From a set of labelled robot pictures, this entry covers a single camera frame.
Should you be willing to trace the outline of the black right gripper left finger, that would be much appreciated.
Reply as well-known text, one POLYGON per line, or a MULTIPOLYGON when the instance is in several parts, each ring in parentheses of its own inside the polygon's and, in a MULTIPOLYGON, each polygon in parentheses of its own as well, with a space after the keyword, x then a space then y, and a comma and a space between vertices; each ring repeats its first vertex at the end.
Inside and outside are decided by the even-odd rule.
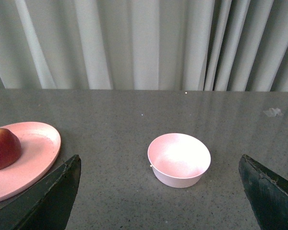
POLYGON ((72 156, 0 209, 0 230, 63 230, 78 192, 81 159, 72 156))

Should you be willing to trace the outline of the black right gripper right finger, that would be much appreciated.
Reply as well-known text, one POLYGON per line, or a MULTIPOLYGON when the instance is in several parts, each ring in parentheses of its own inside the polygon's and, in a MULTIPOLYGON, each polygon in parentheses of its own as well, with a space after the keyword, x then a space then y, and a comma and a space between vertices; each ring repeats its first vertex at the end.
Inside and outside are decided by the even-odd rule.
POLYGON ((260 229, 288 230, 288 180, 248 155, 242 155, 239 173, 260 229))

